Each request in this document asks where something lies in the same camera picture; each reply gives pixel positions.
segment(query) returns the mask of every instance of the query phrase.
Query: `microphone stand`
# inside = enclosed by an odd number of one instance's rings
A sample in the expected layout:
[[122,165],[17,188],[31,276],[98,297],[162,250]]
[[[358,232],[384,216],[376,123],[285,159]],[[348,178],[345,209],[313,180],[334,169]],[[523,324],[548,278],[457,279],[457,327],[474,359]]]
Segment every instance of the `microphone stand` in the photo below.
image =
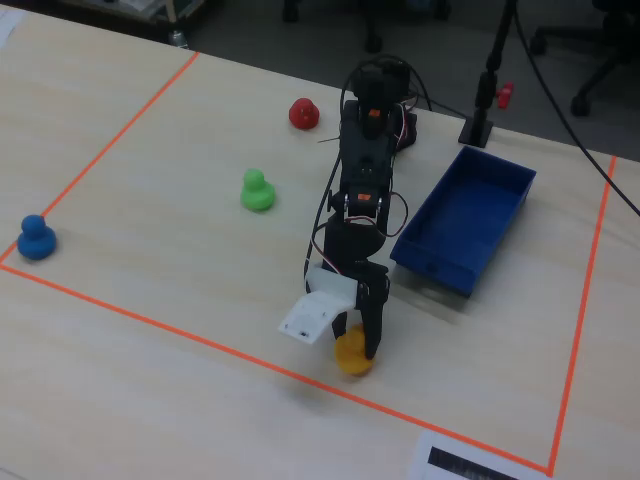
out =
[[506,0],[502,10],[500,26],[496,32],[493,42],[493,49],[487,58],[487,71],[480,75],[478,82],[478,92],[476,93],[475,112],[473,118],[467,117],[458,138],[459,143],[484,148],[493,128],[493,122],[487,120],[487,109],[493,103],[498,88],[498,77],[496,72],[502,63],[502,50],[509,35],[509,27],[516,12],[517,0]]

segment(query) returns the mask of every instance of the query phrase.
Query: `office chair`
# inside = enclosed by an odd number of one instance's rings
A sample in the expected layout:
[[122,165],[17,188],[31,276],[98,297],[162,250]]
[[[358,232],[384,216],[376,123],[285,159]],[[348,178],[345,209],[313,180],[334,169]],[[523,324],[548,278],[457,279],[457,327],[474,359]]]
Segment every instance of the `office chair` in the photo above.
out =
[[[300,18],[298,3],[301,0],[284,0],[282,19],[287,23],[297,22]],[[446,20],[451,14],[449,0],[433,0],[433,16],[439,20]],[[380,8],[381,0],[358,0],[358,7],[364,16],[367,28],[367,38],[364,48],[369,53],[378,53],[382,50],[382,38],[376,33],[375,17]]]
[[593,0],[593,6],[605,12],[601,28],[540,27],[531,38],[529,48],[534,55],[547,50],[545,37],[601,42],[615,48],[615,53],[580,88],[571,100],[571,113],[586,117],[591,111],[587,94],[616,66],[627,64],[640,54],[640,0]]

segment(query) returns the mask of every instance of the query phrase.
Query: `blue bin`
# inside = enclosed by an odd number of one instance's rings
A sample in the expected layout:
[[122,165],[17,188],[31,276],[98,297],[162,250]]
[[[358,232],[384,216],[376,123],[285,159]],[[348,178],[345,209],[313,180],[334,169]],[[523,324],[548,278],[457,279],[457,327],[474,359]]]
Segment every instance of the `blue bin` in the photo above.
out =
[[470,296],[536,172],[464,147],[391,252],[399,265]]

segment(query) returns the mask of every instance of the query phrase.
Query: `green toy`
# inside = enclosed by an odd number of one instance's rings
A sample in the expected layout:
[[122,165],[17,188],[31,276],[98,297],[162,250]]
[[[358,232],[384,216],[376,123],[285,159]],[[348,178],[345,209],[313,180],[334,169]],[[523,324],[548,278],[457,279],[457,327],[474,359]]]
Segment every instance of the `green toy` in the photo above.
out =
[[242,204],[249,210],[262,211],[271,207],[275,198],[276,189],[265,181],[264,174],[256,168],[247,170],[240,197]]

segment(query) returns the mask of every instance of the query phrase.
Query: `orange boundary line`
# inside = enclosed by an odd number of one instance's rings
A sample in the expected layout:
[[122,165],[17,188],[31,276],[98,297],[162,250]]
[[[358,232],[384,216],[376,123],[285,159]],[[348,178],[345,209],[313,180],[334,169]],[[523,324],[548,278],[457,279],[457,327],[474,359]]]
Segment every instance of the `orange boundary line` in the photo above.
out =
[[[125,133],[127,133],[127,131],[133,126],[133,124],[136,123],[138,119],[140,119],[140,117],[144,115],[144,113],[147,110],[149,110],[151,105],[153,105],[156,102],[156,100],[158,100],[158,98],[160,98],[164,94],[164,92],[166,92],[167,89],[171,85],[173,85],[175,81],[178,80],[178,78],[180,78],[182,74],[193,64],[196,58],[198,58],[198,55],[200,55],[200,53],[198,52],[191,55],[191,58],[189,58],[189,60],[187,60],[187,62],[184,65],[182,65],[182,67],[180,67],[180,69],[169,79],[169,81],[165,83],[162,86],[162,88],[158,90],[153,97],[151,97],[151,99],[144,105],[144,107],[142,107],[138,111],[138,113],[136,113],[133,116],[133,118],[129,120],[129,122],[122,128],[122,130],[120,130],[118,134],[115,137],[113,137],[113,139],[111,139],[111,141],[102,150],[100,150],[100,153],[98,153],[98,155],[96,155],[96,157],[93,160],[91,160],[91,162],[86,167],[82,169],[82,171],[76,176],[76,178],[74,178],[71,181],[71,183],[67,185],[67,187],[60,193],[60,195],[58,195],[56,199],[53,202],[51,202],[51,204],[44,210],[44,212],[42,212],[43,217],[46,217],[51,212],[51,210],[53,210],[56,207],[56,205],[58,205],[62,201],[62,199],[67,196],[67,194],[73,189],[73,187],[75,187],[78,184],[78,182],[82,180],[82,178],[87,174],[87,172],[89,172],[89,170],[91,170],[96,165],[96,163],[98,163],[102,159],[102,157],[104,157],[107,154],[107,152],[111,150],[111,148],[113,148],[113,146],[116,143],[118,143],[118,140],[120,140],[120,138],[122,138],[122,136]],[[16,248],[16,243],[14,242],[2,254],[2,256],[0,256],[0,264],[4,262],[9,255],[11,255],[11,253],[15,250],[15,248]]]
[[187,338],[189,340],[193,340],[194,342],[198,342],[201,343],[202,345],[206,345],[208,347],[211,348],[215,348],[216,350],[219,350],[221,352],[224,353],[228,353],[229,355],[233,355],[234,357],[240,358],[242,360],[246,360],[248,362],[251,362],[255,365],[259,365],[261,367],[267,368],[269,370],[272,370],[274,372],[280,373],[282,375],[285,375],[289,378],[293,378],[294,380],[298,380],[302,383],[305,383],[307,385],[310,385],[312,387],[318,388],[320,390],[323,390],[327,393],[331,393],[333,395],[336,395],[338,397],[342,397],[345,398],[347,400],[351,400],[352,402],[358,403],[360,405],[363,405],[367,408],[371,408],[373,410],[377,410],[378,412],[387,414],[387,415],[391,415],[392,417],[396,417],[400,420],[404,420],[405,422],[409,422],[412,423],[414,425],[417,425],[419,427],[422,428],[426,428],[429,430],[433,430],[434,432],[440,433],[442,435],[446,435],[448,437],[454,438],[456,440],[459,440],[461,442],[467,443],[469,445],[473,445],[474,447],[480,448],[482,450],[486,450],[487,452],[493,453],[495,455],[499,455],[501,457],[504,457],[508,460],[511,460],[513,462],[519,463],[521,465],[524,465],[525,467],[531,468],[533,470],[536,470],[538,472],[542,472],[542,473],[547,473],[547,467],[542,466],[542,465],[538,465],[537,463],[534,463],[530,460],[527,460],[525,458],[519,457],[517,455],[514,455],[513,453],[509,453],[505,450],[501,450],[499,448],[493,447],[491,445],[488,445],[486,443],[482,443],[479,442],[478,440],[474,440],[473,438],[470,437],[466,437],[464,435],[461,435],[459,433],[456,432],[452,432],[450,430],[447,430],[445,428],[439,427],[437,425],[433,425],[431,423],[425,422],[424,420],[420,420],[419,418],[416,417],[412,417],[410,415],[404,414],[402,412],[399,412],[397,410],[393,410],[392,408],[389,407],[385,407],[384,405],[380,405],[378,403],[372,402],[370,400],[367,400],[365,398],[362,397],[358,397],[356,395],[352,395],[350,393],[344,392],[338,388],[332,387],[330,385],[324,384],[322,382],[319,382],[317,380],[314,380],[313,378],[310,377],[306,377],[304,375],[301,375],[299,373],[293,372],[291,370],[287,370],[286,368],[280,367],[278,365],[275,365],[273,363],[267,362],[265,360],[262,360],[260,358],[254,357],[253,355],[249,355],[248,353],[244,353],[241,352],[240,350],[236,350],[235,348],[231,348],[228,347],[226,345],[223,345],[221,343],[218,342],[214,342],[213,340],[209,340],[207,338],[201,337],[199,335],[196,335],[194,333],[190,333],[187,332],[186,330],[182,330],[180,328],[174,327],[172,325],[168,325],[166,323],[162,323],[159,322],[157,320],[153,320],[152,318],[149,317],[145,317],[144,315],[140,315],[138,313],[135,312],[131,312],[129,310],[125,310],[124,308],[121,307],[116,307],[115,305],[111,305],[109,303],[103,302],[102,300],[98,300],[96,298],[90,297],[89,295],[85,295],[84,293],[80,293],[77,292],[75,290],[72,290],[70,288],[67,287],[63,287],[62,285],[58,285],[56,283],[50,282],[48,280],[45,280],[43,278],[40,277],[36,277],[35,275],[31,275],[29,273],[23,272],[21,270],[17,270],[15,268],[11,268],[8,267],[6,265],[0,265],[0,270],[4,270],[8,273],[12,273],[13,275],[17,275],[19,277],[25,278],[27,280],[31,280],[33,282],[39,283],[41,285],[53,288],[55,290],[58,290],[60,292],[66,293],[67,295],[71,295],[72,297],[76,297],[80,300],[84,300],[85,302],[89,302],[92,303],[94,305],[97,305],[99,307],[102,308],[106,308],[107,310],[111,310],[112,312],[118,313],[120,315],[124,315],[127,316],[129,318],[132,318],[134,320],[138,320],[139,322],[142,323],[146,323],[147,325],[151,325],[153,327],[157,327],[160,328],[162,330],[165,330],[169,333],[173,333],[175,335],[179,335],[181,337]]
[[[609,163],[609,177],[613,178],[616,169],[617,157],[611,157]],[[591,290],[591,280],[593,277],[593,269],[596,264],[596,255],[598,253],[598,244],[600,243],[600,232],[602,231],[602,223],[604,222],[604,214],[607,211],[607,202],[609,200],[608,183],[605,184],[604,192],[602,192],[602,200],[600,201],[600,211],[598,212],[598,221],[596,229],[593,232],[593,240],[591,242],[591,253],[589,254],[589,263],[587,264],[587,273],[584,277],[584,286],[582,287],[582,298],[580,299],[580,310],[578,311],[578,322],[573,336],[573,346],[571,347],[571,356],[569,357],[569,367],[567,369],[567,378],[564,382],[564,391],[562,392],[562,402],[560,403],[560,411],[558,412],[558,420],[556,422],[556,430],[553,435],[553,445],[551,446],[551,454],[549,455],[549,466],[547,467],[547,475],[553,477],[556,468],[556,460],[558,459],[558,451],[560,449],[560,440],[562,439],[562,430],[564,421],[567,416],[567,408],[569,407],[569,397],[571,395],[571,386],[573,384],[573,376],[576,370],[576,362],[578,360],[578,350],[580,348],[580,339],[582,338],[582,327],[584,326],[584,317],[587,313],[587,304],[589,303],[589,291]]]

